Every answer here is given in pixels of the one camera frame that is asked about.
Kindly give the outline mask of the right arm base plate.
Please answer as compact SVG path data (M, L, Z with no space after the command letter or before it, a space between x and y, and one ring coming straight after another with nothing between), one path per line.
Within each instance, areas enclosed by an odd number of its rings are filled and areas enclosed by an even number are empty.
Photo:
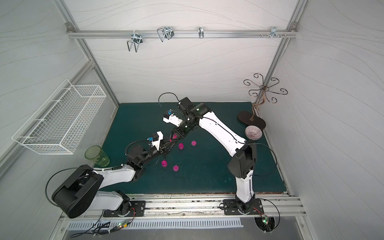
M247 216L247 215L263 215L264 207L262 205L261 199L254 199L252 205L248 210L241 210L235 199L225 199L222 203L219 204L219 209L224 211L226 216Z

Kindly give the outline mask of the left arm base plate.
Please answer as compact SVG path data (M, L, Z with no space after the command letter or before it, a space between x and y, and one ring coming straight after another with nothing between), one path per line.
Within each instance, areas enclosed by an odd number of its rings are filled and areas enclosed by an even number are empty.
M105 210L104 218L142 217L146 207L145 201L123 201L117 210Z

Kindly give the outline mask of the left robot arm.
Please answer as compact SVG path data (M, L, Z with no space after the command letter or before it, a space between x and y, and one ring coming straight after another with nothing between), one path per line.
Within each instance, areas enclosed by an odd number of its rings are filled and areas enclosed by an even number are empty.
M110 211L115 217L125 217L132 208L130 198L120 190L104 192L102 189L137 181L145 172L145 165L159 156L166 157L177 142L160 140L149 144L148 149L134 142L127 146L126 164L107 169L89 165L72 168L73 173L47 199L70 219L88 210Z

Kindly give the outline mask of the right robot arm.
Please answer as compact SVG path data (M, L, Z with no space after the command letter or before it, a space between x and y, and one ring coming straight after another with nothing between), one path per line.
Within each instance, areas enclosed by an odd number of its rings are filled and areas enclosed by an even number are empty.
M178 102L184 119L178 118L171 110L164 114L163 121L175 125L171 136L183 139L197 127L210 133L232 157L228 169L236 179L235 195L238 212L247 215L256 200L253 190L253 176L257 161L257 143L246 140L228 128L206 104L193 104L189 98Z

